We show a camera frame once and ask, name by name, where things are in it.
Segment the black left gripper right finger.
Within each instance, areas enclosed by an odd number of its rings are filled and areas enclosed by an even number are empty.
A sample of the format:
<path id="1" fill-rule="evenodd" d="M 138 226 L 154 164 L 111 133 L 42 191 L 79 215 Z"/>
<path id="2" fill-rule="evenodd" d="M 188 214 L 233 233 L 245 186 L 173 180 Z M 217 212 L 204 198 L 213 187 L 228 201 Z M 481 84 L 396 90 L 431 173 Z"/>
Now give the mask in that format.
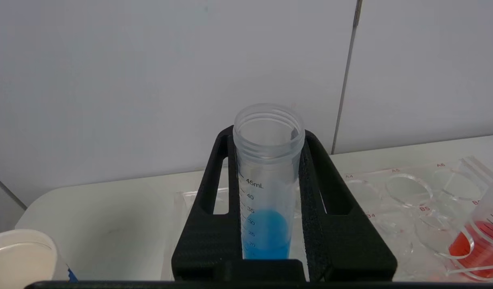
<path id="1" fill-rule="evenodd" d="M 393 280 L 395 255 L 309 130 L 300 156 L 299 188 L 311 281 Z"/>

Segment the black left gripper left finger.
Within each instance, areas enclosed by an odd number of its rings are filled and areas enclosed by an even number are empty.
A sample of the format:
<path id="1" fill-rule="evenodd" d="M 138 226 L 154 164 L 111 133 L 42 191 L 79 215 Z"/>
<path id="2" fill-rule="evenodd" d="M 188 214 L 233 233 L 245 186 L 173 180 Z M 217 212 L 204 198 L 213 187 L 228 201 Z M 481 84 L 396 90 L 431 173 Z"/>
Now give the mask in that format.
<path id="1" fill-rule="evenodd" d="M 218 134 L 199 189 L 172 255 L 176 281 L 213 280 L 215 268 L 241 260 L 241 214 L 237 154 L 233 127 Z M 223 160 L 228 159 L 228 205 L 226 214 L 215 214 Z"/>

